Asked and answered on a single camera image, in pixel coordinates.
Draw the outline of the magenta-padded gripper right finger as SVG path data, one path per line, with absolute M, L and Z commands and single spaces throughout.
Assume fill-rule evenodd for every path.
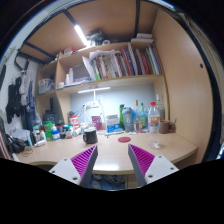
M 154 156 L 132 144 L 128 145 L 128 155 L 139 186 L 145 186 L 178 171 L 163 155 Z

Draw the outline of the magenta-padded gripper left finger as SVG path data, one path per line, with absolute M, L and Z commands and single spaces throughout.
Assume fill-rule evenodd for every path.
M 72 158 L 63 158 L 50 170 L 50 173 L 76 185 L 87 187 L 97 156 L 97 146 L 91 146 Z

